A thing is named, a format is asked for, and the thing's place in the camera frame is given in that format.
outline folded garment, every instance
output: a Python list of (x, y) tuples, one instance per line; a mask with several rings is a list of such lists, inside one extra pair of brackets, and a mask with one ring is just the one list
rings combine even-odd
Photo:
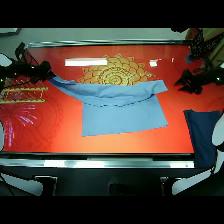
[(83, 136), (119, 134), (167, 126), (155, 94), (166, 91), (162, 80), (133, 86), (81, 84), (56, 76), (49, 80), (83, 102)]
[(212, 133), (220, 118), (220, 111), (184, 111), (195, 153), (195, 168), (209, 168), (216, 162), (216, 147), (212, 144)]

